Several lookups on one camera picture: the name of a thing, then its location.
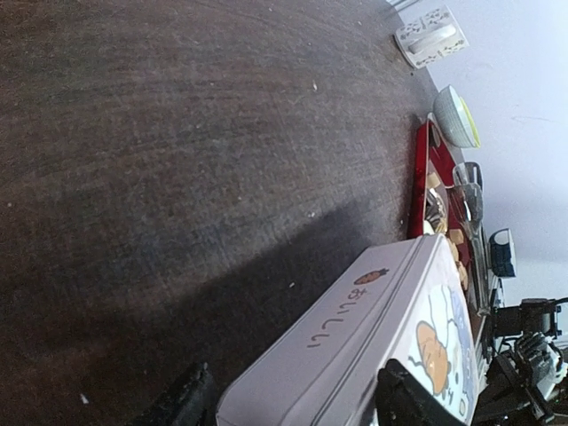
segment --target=mug handle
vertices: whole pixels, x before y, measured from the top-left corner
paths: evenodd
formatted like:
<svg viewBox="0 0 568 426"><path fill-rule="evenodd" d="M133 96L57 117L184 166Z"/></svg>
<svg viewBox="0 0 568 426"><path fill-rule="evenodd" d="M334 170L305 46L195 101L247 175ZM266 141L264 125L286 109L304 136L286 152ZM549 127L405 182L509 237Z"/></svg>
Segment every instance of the mug handle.
<svg viewBox="0 0 568 426"><path fill-rule="evenodd" d="M415 43L408 46L408 50L413 53L420 53L421 51L427 49L431 44L436 44L442 40L447 39L447 37L453 36L457 33L457 28L452 24L446 25L445 27L439 28L436 31L432 31L431 34L425 36L422 40L418 40Z"/></svg>

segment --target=mug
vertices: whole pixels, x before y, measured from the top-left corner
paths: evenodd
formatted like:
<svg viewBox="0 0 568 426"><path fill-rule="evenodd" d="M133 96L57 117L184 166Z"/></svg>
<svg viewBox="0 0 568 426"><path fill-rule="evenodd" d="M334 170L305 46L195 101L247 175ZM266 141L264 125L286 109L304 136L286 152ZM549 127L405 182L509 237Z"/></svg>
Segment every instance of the mug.
<svg viewBox="0 0 568 426"><path fill-rule="evenodd" d="M399 28L394 38L408 63L414 68L426 67L435 60L469 46L460 25L446 6Z"/></svg>

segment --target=white wall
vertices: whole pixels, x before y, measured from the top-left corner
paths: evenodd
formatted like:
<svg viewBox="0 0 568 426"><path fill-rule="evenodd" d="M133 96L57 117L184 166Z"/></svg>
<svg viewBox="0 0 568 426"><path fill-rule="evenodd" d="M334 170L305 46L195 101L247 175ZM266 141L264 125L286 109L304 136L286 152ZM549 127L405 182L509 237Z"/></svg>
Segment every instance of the white wall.
<svg viewBox="0 0 568 426"><path fill-rule="evenodd" d="M510 227L522 297L568 296L568 1L421 0L405 22L446 4L470 47L429 68L441 89L467 100L482 147L485 227ZM568 306L562 323L568 333Z"/></svg>

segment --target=dark wooden surface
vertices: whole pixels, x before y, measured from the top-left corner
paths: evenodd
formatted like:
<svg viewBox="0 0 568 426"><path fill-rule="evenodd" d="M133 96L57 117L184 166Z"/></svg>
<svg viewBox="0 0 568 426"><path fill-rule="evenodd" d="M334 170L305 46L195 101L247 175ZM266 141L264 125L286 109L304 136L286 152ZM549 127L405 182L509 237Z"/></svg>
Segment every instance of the dark wooden surface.
<svg viewBox="0 0 568 426"><path fill-rule="evenodd" d="M376 0L2 2L0 424L121 424L198 359L225 386L404 238L434 88L399 25Z"/></svg>

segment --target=white box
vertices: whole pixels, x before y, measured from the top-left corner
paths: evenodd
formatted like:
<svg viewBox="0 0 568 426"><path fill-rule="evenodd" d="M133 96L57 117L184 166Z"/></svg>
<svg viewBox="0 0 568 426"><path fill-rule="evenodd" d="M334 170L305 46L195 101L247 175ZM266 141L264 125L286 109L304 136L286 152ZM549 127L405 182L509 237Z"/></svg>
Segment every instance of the white box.
<svg viewBox="0 0 568 426"><path fill-rule="evenodd" d="M217 424L360 425L378 370L391 358L448 412L471 423L477 362L444 236L365 250L226 390Z"/></svg>

